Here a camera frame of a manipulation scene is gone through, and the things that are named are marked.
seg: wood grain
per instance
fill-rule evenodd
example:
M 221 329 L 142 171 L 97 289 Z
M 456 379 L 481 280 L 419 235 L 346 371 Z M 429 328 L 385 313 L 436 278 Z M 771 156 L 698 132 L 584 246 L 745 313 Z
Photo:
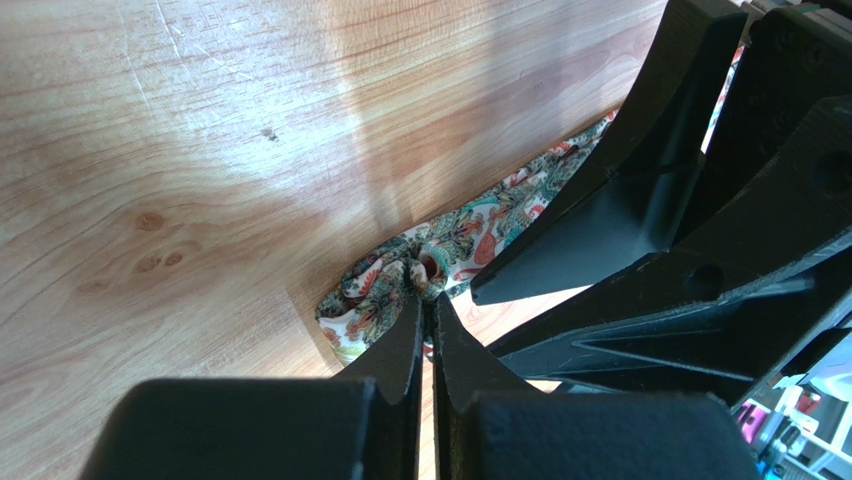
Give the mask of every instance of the wood grain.
M 0 478 L 146 378 L 336 371 L 342 272 L 617 105 L 662 8 L 2 2 Z

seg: wood knot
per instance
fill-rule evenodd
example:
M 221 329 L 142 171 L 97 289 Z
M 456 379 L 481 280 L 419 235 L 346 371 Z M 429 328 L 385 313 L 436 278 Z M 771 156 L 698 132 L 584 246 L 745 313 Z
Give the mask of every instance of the wood knot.
M 136 228 L 146 232 L 159 230 L 163 226 L 163 216 L 156 212 L 145 212 L 136 217 Z
M 94 295 L 106 290 L 107 287 L 109 287 L 109 281 L 107 280 L 89 280 L 78 285 L 77 291 L 82 295 Z
M 143 258 L 139 261 L 139 263 L 136 264 L 136 270 L 139 272 L 150 272 L 151 270 L 156 268 L 157 265 L 159 265 L 162 261 L 163 259 L 157 256 Z
M 172 265 L 177 265 L 180 261 L 183 260 L 183 255 L 178 252 L 170 253 L 168 257 L 166 257 L 165 266 L 171 267 Z

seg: colorful fabric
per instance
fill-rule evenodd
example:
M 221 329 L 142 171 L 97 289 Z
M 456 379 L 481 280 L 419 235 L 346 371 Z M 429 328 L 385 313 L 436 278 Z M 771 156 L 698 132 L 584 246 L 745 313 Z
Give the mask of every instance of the colorful fabric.
M 560 142 L 472 202 L 381 244 L 317 308 L 317 321 L 346 365 L 396 321 L 405 276 L 426 301 L 451 297 L 532 223 L 583 164 L 615 118 Z
M 710 116 L 710 124 L 707 127 L 707 134 L 704 135 L 704 142 L 701 144 L 701 151 L 706 152 L 710 145 L 710 138 L 713 137 L 713 130 L 716 129 L 716 122 L 719 121 L 719 115 L 722 113 L 722 106 L 725 104 L 725 99 L 728 98 L 728 90 L 731 89 L 731 82 L 734 81 L 734 74 L 737 73 L 737 67 L 740 65 L 740 57 L 743 56 L 745 47 L 739 47 L 734 52 L 734 58 L 731 60 L 731 67 L 728 68 L 728 76 L 725 77 L 725 85 L 722 87 L 722 93 L 716 99 L 716 107 L 713 109 L 713 114 Z

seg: black plastic piece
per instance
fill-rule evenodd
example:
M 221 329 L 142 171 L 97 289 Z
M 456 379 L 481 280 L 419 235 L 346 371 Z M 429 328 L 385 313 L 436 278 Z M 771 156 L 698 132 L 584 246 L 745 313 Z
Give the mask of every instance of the black plastic piece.
M 822 98 L 852 93 L 852 21 L 816 5 L 777 8 L 751 30 L 678 233 L 740 193 Z
M 83 471 L 101 479 L 414 479 L 423 318 L 330 380 L 155 380 L 116 407 Z
M 435 306 L 438 478 L 754 479 L 733 419 L 681 395 L 545 395 Z
M 669 2 L 607 135 L 541 217 L 474 277 L 477 304 L 596 283 L 671 246 L 746 17 L 728 2 Z
M 738 405 L 852 311 L 852 97 L 814 106 L 724 209 L 489 349 L 525 378 Z

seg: pink object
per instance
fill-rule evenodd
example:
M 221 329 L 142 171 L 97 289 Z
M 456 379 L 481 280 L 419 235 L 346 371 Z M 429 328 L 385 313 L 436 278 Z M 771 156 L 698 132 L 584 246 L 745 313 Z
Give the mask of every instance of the pink object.
M 746 410 L 746 412 L 743 413 L 743 415 L 748 415 L 748 417 L 745 420 L 742 419 L 743 417 L 737 419 L 742 425 L 740 430 L 743 432 L 743 437 L 745 437 L 749 444 L 754 442 L 754 439 L 757 437 L 757 432 L 769 416 L 769 412 L 765 408 L 761 405 L 752 403 L 751 400 L 748 400 L 743 404 L 746 408 L 751 405 L 754 405 L 754 408 L 750 411 Z

